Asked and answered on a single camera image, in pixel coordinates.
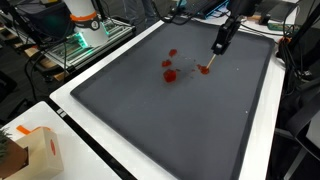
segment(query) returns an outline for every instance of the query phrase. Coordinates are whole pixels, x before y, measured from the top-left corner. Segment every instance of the cardboard box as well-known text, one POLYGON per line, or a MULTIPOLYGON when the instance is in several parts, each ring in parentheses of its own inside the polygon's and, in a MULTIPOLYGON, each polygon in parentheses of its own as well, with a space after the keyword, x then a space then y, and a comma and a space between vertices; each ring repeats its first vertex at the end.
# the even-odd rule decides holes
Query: cardboard box
POLYGON ((63 171, 57 135, 39 128, 16 141, 28 148, 29 164, 6 180, 49 180, 63 171))

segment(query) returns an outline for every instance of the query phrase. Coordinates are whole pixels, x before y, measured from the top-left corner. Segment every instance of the black cable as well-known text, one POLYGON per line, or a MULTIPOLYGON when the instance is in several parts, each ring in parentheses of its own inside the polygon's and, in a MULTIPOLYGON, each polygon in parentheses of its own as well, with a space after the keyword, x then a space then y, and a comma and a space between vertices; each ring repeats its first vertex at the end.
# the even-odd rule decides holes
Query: black cable
POLYGON ((253 28, 250 28, 246 25, 243 25, 241 24, 242 27, 245 27, 247 29, 250 29, 251 31, 255 31, 255 32, 258 32, 258 33, 261 33, 261 34, 268 34, 268 35, 273 35, 273 36, 283 36, 282 34, 274 34, 274 33, 268 33, 268 32, 263 32, 263 31, 259 31, 259 30, 256 30, 256 29, 253 29, 253 28))
POLYGON ((223 16, 227 16, 229 12, 230 12, 230 11, 221 12, 221 14, 220 14, 219 16, 213 16, 213 14, 212 14, 211 17, 221 18, 221 17, 223 17, 223 16))
POLYGON ((27 36, 27 39, 26 39, 26 44, 28 44, 29 38, 30 38, 30 36, 28 35, 28 36, 27 36))
POLYGON ((14 27, 14 29, 15 29, 15 31, 16 31, 16 33, 17 33, 17 36, 18 36, 20 42, 21 42, 22 44, 24 44, 23 41, 22 41, 22 39, 21 39, 19 30, 18 30, 18 28, 17 28, 17 26, 16 26, 15 20, 12 21, 12 26, 14 27))
POLYGON ((263 36, 263 37, 267 37, 266 35, 262 34, 262 33, 259 33, 259 32, 256 32, 256 31, 252 31, 252 30, 249 30, 249 29, 242 29, 242 28, 239 28, 240 30, 242 31, 246 31, 246 32, 250 32, 250 33, 254 33, 254 34, 257 34, 259 36, 263 36))
POLYGON ((49 49, 47 49, 46 51, 44 51, 43 53, 41 53, 41 55, 34 61, 33 65, 32 65, 32 68, 30 70, 30 79, 31 79, 31 84, 33 85, 34 89, 36 89, 37 91, 39 91, 40 93, 42 94, 45 94, 45 95, 48 95, 47 93, 48 92, 44 92, 42 90, 40 90, 34 83, 34 78, 33 78, 33 71, 35 70, 35 67, 36 65, 41 61, 43 60, 43 57, 46 53, 48 53, 49 49))
MULTIPOLYGON (((37 58, 36 61, 38 61, 38 59, 40 59, 41 57, 42 57, 42 54, 39 55, 39 57, 37 58)), ((30 83, 30 85, 31 85, 31 91, 32 91, 33 99, 34 99, 35 102, 38 102, 38 99, 37 99, 37 96, 36 96, 36 92, 35 92, 34 83, 33 83, 31 77, 30 77, 29 74, 28 74, 28 65, 29 65, 29 63, 31 62, 31 60, 32 60, 32 56, 28 59, 28 61, 27 61, 26 64, 24 65, 24 73, 25 73, 25 75, 27 76, 27 79, 28 79, 28 81, 29 81, 29 83, 30 83)))
POLYGON ((299 53, 300 53, 300 72, 303 72, 303 57, 302 57, 302 49, 301 49, 301 44, 298 43, 299 46, 299 53))
POLYGON ((311 4, 311 7, 309 9, 309 12, 308 12, 308 15, 307 15, 307 18, 309 18, 310 14, 311 14, 311 11, 313 9, 313 6, 314 6, 314 3, 316 2, 316 0, 313 0, 312 4, 311 4))
MULTIPOLYGON (((182 3, 182 0, 179 0, 178 5, 177 5, 177 9, 180 8, 181 3, 182 3)), ((165 19, 164 17, 162 17, 162 16, 160 15, 160 13, 159 13, 159 11, 158 11, 158 8, 157 8, 157 5, 156 5, 156 3, 155 3, 154 0, 152 0, 151 5, 152 5, 152 8, 153 8, 154 12, 156 13, 157 17, 158 17, 161 21, 163 21, 163 22, 165 22, 165 23, 172 23, 172 21, 174 20, 174 18, 178 15, 178 11, 176 10, 176 11, 174 12, 174 14, 173 14, 169 19, 165 19)))
POLYGON ((296 88, 296 80, 293 78, 294 76, 297 76, 298 78, 301 78, 301 73, 298 70, 298 67, 294 61, 294 58, 292 56, 292 53, 288 47, 290 36, 294 33, 294 26, 290 26, 286 30, 286 21, 288 16, 290 15, 290 11, 285 16, 284 22, 283 22, 283 39, 279 42, 279 52, 281 54, 281 58, 285 63, 285 87, 284 87, 284 97, 292 94, 295 91, 296 88))
POLYGON ((63 36, 62 37, 57 37, 57 36, 50 35, 50 34, 47 34, 47 33, 43 32, 43 31, 41 31, 40 29, 35 27, 32 23, 29 23, 29 24, 39 34, 43 34, 43 35, 45 35, 45 36, 47 36, 49 38, 52 38, 54 40, 54 41, 42 40, 44 42, 44 44, 47 44, 47 45, 58 44, 58 43, 66 41, 67 34, 72 30, 72 26, 71 26, 72 23, 71 23, 71 21, 69 21, 68 25, 67 25, 67 28, 66 28, 66 31, 63 34, 63 36))
POLYGON ((19 4, 17 4, 16 6, 22 6, 22 5, 31 5, 31 4, 39 4, 39 5, 42 5, 40 2, 38 2, 38 3, 31 3, 31 2, 29 2, 29 3, 19 3, 19 4))
POLYGON ((102 2, 107 6, 107 10, 105 10, 105 8, 102 6, 103 11, 106 11, 105 13, 108 15, 108 17, 107 17, 107 18, 109 18, 109 19, 110 19, 110 21, 112 22, 112 24, 113 24, 114 26, 118 25, 118 26, 124 26, 124 27, 132 27, 132 26, 125 25, 125 24, 118 24, 118 23, 115 23, 115 22, 113 21, 113 19, 111 18, 111 15, 110 15, 110 9, 109 9, 109 5, 108 5, 108 3, 107 3, 107 2, 105 2, 105 1, 102 1, 102 2))
POLYGON ((289 15, 291 14, 292 10, 294 10, 294 9, 295 9, 295 6, 293 6, 292 9, 290 9, 290 10, 287 12, 287 14, 286 14, 286 16, 285 16, 285 18, 284 18, 283 24, 282 24, 283 36, 284 36, 285 38, 287 38, 288 35, 289 35, 289 34, 287 34, 287 32, 286 32, 286 21, 287 21, 287 18, 289 17, 289 15))
POLYGON ((313 23, 313 25, 317 24, 319 21, 320 21, 320 18, 318 18, 318 19, 313 23))
MULTIPOLYGON (((46 53, 48 53, 48 51, 49 51, 50 49, 52 49, 53 47, 55 47, 57 44, 59 44, 59 43, 61 43, 61 42, 64 41, 64 45, 65 45, 65 43, 66 43, 66 42, 65 42, 65 41, 66 41, 66 36, 67 36, 68 32, 70 31, 70 25, 71 25, 71 22, 68 23, 68 26, 67 26, 67 28, 66 28, 66 31, 65 31, 65 33, 64 33, 64 35, 63 35, 63 37, 62 37, 61 39, 59 39, 59 40, 57 40, 57 41, 55 41, 55 42, 48 42, 48 44, 50 45, 50 47, 48 47, 47 50, 46 50, 46 52, 42 53, 42 54, 38 57, 38 59, 34 62, 32 68, 31 68, 30 76, 29 76, 29 74, 28 74, 28 72, 27 72, 27 69, 25 69, 25 74, 27 75, 27 78, 28 78, 28 80, 29 80, 29 82, 30 82, 30 84, 31 84, 32 94, 33 94, 33 97, 34 97, 35 101, 37 101, 36 94, 35 94, 35 89, 36 89, 37 91, 43 93, 43 94, 46 94, 46 92, 43 92, 43 91, 41 91, 39 88, 37 88, 37 86, 35 86, 35 84, 34 84, 34 82, 33 82, 33 71, 34 71, 34 69, 35 69, 35 66, 36 66, 36 64, 41 60, 41 58, 42 58, 46 53)), ((66 53, 67 53, 67 51, 66 51, 66 45, 65 45, 65 58, 64 58, 64 59, 65 59, 65 62, 64 62, 64 68, 63 68, 63 69, 64 69, 64 76, 65 76, 66 59, 67 59, 66 53)))

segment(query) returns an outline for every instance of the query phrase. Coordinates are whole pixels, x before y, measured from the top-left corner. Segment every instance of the red liquid splatter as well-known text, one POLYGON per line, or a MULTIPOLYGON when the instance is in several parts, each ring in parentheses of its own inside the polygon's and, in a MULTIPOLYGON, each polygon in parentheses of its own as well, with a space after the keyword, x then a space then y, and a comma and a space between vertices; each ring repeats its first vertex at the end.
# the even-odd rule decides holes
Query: red liquid splatter
POLYGON ((209 69, 206 66, 201 66, 200 64, 198 64, 197 67, 202 74, 209 74, 209 69))
POLYGON ((177 52, 178 52, 178 51, 177 51, 176 49, 171 49, 170 52, 169 52, 169 56, 170 56, 170 57, 173 57, 174 55, 177 54, 177 52))
POLYGON ((168 59, 168 60, 165 60, 165 61, 162 61, 162 67, 168 67, 170 66, 172 63, 171 61, 168 59))
POLYGON ((167 83, 173 82, 177 79, 177 72, 174 70, 168 69, 163 73, 163 77, 167 83))

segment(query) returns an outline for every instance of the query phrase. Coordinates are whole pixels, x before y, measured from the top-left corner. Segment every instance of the white table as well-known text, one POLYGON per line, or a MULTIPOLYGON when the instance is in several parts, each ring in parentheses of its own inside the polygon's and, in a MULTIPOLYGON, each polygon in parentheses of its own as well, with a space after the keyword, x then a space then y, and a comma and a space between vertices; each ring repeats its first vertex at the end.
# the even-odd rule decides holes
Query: white table
MULTIPOLYGON (((296 11, 288 17, 288 24, 294 23, 295 14, 296 11)), ((224 20, 223 18, 218 20, 213 19, 207 21, 207 23, 222 24, 224 20)), ((147 29, 136 38, 132 39, 50 95, 50 98, 80 126, 82 126, 82 128, 84 128, 97 142, 99 142, 103 148, 105 148, 136 178, 141 180, 175 179, 175 177, 153 162, 149 157, 131 145, 111 127, 106 125, 102 120, 78 103, 70 95, 70 92, 162 24, 163 22, 156 23, 151 28, 147 29)), ((255 25, 252 22, 246 22, 245 24, 257 30, 270 32, 266 27, 255 25)), ((265 179, 284 73, 281 63, 279 63, 279 60, 277 60, 275 55, 273 55, 261 90, 260 100, 254 117, 240 179, 265 179)))
POLYGON ((16 130, 19 125, 29 130, 46 126, 57 134, 64 171, 52 180, 121 179, 46 103, 36 104, 4 126, 13 140, 24 136, 16 130))

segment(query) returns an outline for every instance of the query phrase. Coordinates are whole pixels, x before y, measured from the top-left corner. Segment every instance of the gray tray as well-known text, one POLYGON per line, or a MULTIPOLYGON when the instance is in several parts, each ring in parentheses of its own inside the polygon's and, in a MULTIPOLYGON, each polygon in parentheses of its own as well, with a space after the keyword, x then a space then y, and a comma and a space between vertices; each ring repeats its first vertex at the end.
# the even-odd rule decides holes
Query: gray tray
POLYGON ((237 179, 274 42, 238 32, 202 75, 217 30, 162 25, 71 94, 178 179, 237 179), (166 83, 172 48, 180 72, 166 83))

